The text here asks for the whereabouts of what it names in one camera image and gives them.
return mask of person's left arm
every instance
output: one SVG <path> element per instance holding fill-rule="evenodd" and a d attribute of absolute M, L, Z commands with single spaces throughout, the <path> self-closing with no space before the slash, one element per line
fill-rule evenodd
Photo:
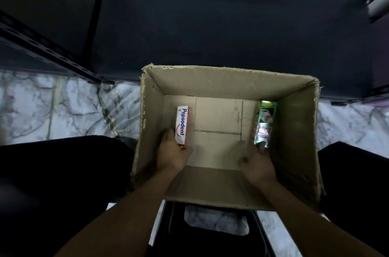
<path fill-rule="evenodd" d="M 191 147 L 180 149 L 172 130 L 166 131 L 158 148 L 158 171 L 85 226 L 55 257 L 144 256 L 163 197 L 191 153 Z"/>

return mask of black pants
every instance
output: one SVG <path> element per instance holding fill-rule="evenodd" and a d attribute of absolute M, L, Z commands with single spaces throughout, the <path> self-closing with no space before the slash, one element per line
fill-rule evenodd
<path fill-rule="evenodd" d="M 318 155 L 322 211 L 389 256 L 389 159 L 341 142 Z M 87 136 L 2 146 L 0 156 L 0 255 L 51 257 L 126 193 L 134 152 L 114 138 Z"/>

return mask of hand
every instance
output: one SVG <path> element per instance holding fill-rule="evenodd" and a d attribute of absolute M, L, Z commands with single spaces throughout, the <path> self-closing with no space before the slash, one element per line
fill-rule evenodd
<path fill-rule="evenodd" d="M 250 158 L 242 158 L 238 166 L 245 178 L 260 190 L 268 183 L 277 182 L 273 163 L 269 150 L 265 148 L 265 142 L 261 142 L 256 152 Z"/>
<path fill-rule="evenodd" d="M 185 167 L 192 152 L 192 147 L 182 150 L 175 140 L 173 130 L 167 129 L 158 148 L 157 168 L 158 170 L 167 168 L 178 173 Z"/>

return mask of person's left hand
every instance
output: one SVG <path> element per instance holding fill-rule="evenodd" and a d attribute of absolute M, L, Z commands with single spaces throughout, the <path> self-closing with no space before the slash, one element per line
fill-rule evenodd
<path fill-rule="evenodd" d="M 175 140 L 173 130 L 167 129 L 158 148 L 157 168 L 158 170 L 168 168 L 178 173 L 185 167 L 192 152 L 192 147 L 182 150 Z"/>

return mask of forearm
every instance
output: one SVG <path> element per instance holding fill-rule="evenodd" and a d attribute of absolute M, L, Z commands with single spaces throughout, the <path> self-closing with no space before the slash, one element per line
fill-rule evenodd
<path fill-rule="evenodd" d="M 304 257 L 382 256 L 321 217 L 278 182 L 258 188 L 273 205 Z"/>
<path fill-rule="evenodd" d="M 158 208 L 176 174 L 158 170 L 81 230 L 56 257 L 144 256 Z"/>

